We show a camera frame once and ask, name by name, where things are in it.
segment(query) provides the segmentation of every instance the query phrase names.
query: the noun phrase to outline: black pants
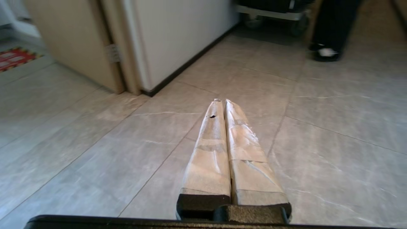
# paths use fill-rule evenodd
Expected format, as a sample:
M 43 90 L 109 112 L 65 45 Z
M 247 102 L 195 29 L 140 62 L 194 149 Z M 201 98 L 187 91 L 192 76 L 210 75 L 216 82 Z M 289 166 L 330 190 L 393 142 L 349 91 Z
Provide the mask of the black pants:
M 312 42 L 341 52 L 362 0 L 324 0 L 319 9 Z

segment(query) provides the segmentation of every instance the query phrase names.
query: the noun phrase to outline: black bag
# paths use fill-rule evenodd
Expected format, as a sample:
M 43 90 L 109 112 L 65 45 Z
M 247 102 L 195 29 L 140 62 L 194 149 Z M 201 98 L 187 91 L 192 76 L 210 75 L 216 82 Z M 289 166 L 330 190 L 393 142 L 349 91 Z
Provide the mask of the black bag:
M 239 0 L 245 7 L 279 13 L 301 12 L 315 0 Z

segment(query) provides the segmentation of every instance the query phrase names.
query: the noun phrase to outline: red floor mat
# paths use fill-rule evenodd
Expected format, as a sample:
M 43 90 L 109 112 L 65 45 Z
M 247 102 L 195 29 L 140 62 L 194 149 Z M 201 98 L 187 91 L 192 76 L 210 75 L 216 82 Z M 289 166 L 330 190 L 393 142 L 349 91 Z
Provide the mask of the red floor mat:
M 12 49 L 2 51 L 0 52 L 0 72 L 15 68 L 42 56 L 43 55 L 30 52 L 22 47 L 14 47 Z

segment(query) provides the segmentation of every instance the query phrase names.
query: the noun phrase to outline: cart wheel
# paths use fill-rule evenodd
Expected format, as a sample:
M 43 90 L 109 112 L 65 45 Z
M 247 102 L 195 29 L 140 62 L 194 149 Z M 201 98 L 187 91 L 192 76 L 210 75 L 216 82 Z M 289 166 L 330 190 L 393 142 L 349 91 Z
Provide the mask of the cart wheel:
M 244 22 L 250 29 L 258 29 L 263 25 L 264 17 L 259 15 L 245 14 Z
M 309 25 L 309 18 L 304 14 L 300 20 L 293 21 L 290 26 L 290 34 L 293 37 L 301 36 Z

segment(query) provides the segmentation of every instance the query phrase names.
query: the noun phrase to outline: white sock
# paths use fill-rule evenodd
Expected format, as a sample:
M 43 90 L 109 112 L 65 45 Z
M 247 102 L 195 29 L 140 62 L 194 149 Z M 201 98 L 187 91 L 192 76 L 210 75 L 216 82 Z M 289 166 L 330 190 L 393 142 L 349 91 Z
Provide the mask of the white sock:
M 338 53 L 338 52 L 335 52 L 331 48 L 322 48 L 322 49 L 318 50 L 318 52 L 322 57 L 331 57 Z

